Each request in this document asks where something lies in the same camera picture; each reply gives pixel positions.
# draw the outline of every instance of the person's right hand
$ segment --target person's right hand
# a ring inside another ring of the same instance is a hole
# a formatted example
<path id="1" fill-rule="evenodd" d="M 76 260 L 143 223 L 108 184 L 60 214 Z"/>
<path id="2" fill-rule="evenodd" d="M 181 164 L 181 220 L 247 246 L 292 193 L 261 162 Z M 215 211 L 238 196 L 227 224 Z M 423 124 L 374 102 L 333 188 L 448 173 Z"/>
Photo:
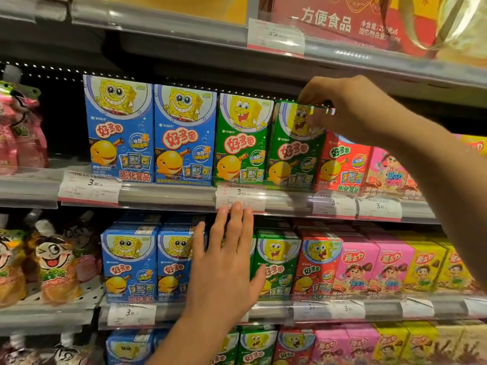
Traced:
<path id="1" fill-rule="evenodd" d="M 317 105 L 331 100 L 335 115 L 315 108 L 306 117 L 310 126 L 321 126 L 355 143 L 386 147 L 404 131 L 416 114 L 381 91 L 362 75 L 353 78 L 314 77 L 301 91 L 298 104 Z"/>

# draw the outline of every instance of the finger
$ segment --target finger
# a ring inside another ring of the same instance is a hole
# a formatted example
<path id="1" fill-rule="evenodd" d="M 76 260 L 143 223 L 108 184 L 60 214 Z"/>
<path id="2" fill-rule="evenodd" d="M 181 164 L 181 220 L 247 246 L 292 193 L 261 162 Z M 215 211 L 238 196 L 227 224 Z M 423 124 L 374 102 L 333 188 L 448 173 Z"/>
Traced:
<path id="1" fill-rule="evenodd" d="M 225 233 L 225 245 L 223 246 L 223 250 L 233 254 L 237 253 L 237 245 L 239 243 L 240 233 L 242 233 L 243 210 L 243 206 L 240 202 L 236 201 L 233 203 L 230 213 L 230 221 L 228 222 L 227 232 Z"/>
<path id="2" fill-rule="evenodd" d="M 239 245 L 237 247 L 237 253 L 247 256 L 250 260 L 250 248 L 252 247 L 252 237 L 254 234 L 254 214 L 252 208 L 247 206 L 243 213 L 243 227 L 240 234 Z"/>
<path id="3" fill-rule="evenodd" d="M 326 129 L 334 128 L 339 123 L 337 115 L 331 115 L 326 113 L 326 109 L 315 107 L 313 114 L 306 116 L 306 124 L 311 127 L 322 127 Z"/>
<path id="4" fill-rule="evenodd" d="M 338 97 L 338 91 L 343 78 L 314 77 L 302 89 L 298 104 L 317 105 L 325 100 L 334 100 Z"/>
<path id="5" fill-rule="evenodd" d="M 204 256 L 204 221 L 200 221 L 193 232 L 193 261 Z"/>
<path id="6" fill-rule="evenodd" d="M 252 301 L 252 306 L 255 305 L 257 300 L 259 299 L 260 292 L 262 288 L 264 288 L 265 284 L 265 264 L 261 264 L 259 269 L 255 272 L 254 278 L 250 281 L 249 285 L 249 293 L 250 293 L 250 300 Z"/>
<path id="7" fill-rule="evenodd" d="M 227 223 L 228 206 L 222 205 L 216 214 L 215 222 L 210 229 L 210 239 L 208 243 L 208 252 L 217 253 L 222 248 L 223 234 L 225 233 L 225 224 Z"/>

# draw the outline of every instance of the hand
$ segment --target hand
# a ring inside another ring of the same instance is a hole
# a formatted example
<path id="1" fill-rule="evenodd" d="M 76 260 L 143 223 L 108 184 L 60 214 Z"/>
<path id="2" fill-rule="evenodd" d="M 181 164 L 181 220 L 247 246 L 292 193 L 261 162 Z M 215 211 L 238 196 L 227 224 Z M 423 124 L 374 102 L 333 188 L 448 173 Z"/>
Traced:
<path id="1" fill-rule="evenodd" d="M 222 206 L 211 227 L 206 252 L 204 222 L 195 228 L 186 308 L 182 315 L 193 322 L 200 323 L 203 319 L 204 325 L 223 337 L 255 305 L 265 283 L 265 265 L 249 281 L 252 209 L 243 210 L 240 202 L 233 203 L 222 247 L 227 215 L 228 207 Z"/>
<path id="2" fill-rule="evenodd" d="M 364 76 L 315 77 L 301 91 L 299 104 L 317 105 L 331 100 L 335 115 L 316 108 L 306 117 L 310 126 L 321 126 L 355 143 L 387 147 L 415 116 Z"/>

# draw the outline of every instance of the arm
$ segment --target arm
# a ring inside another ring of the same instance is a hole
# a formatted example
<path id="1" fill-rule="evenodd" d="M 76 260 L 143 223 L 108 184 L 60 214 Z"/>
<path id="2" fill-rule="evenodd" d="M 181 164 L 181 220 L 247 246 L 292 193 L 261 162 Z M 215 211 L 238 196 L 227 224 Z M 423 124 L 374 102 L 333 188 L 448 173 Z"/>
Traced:
<path id="1" fill-rule="evenodd" d="M 255 305 L 265 283 L 265 265 L 249 282 L 252 209 L 235 202 L 225 234 L 228 208 L 218 211 L 204 251 L 204 222 L 193 235 L 193 258 L 186 307 L 147 365 L 208 365 L 223 339 Z M 222 239 L 225 234 L 225 245 Z"/>
<path id="2" fill-rule="evenodd" d="M 317 77 L 299 98 L 303 104 L 324 100 L 332 100 L 337 115 L 316 110 L 307 117 L 309 124 L 390 151 L 411 173 L 473 277 L 487 291 L 487 160 L 365 77 Z"/>

